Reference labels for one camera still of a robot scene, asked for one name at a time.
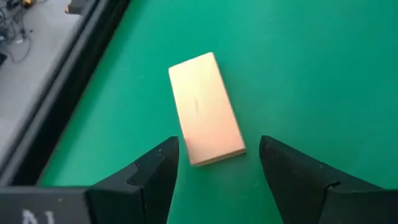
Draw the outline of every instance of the light wood block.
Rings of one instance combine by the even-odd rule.
[[[190,162],[205,165],[245,152],[213,53],[169,68]]]

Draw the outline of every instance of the rectangular block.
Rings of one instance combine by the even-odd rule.
[[[245,152],[213,53],[169,68],[190,162],[205,165]]]

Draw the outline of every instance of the green surface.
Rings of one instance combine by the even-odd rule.
[[[170,223],[282,223],[262,134],[398,188],[397,9],[393,0],[135,0],[43,184],[94,184],[181,137],[167,69],[212,51],[247,154],[191,167],[181,141]]]

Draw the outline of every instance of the black metal frame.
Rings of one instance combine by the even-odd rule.
[[[90,1],[0,167],[0,186],[35,185],[130,0]]]

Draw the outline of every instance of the gray floor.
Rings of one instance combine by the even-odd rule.
[[[80,18],[64,13],[69,2],[48,0],[29,9],[24,23],[32,41],[30,52],[21,63],[8,58],[0,67],[0,162]],[[28,40],[20,41],[18,37],[9,46],[15,60],[28,47]]]

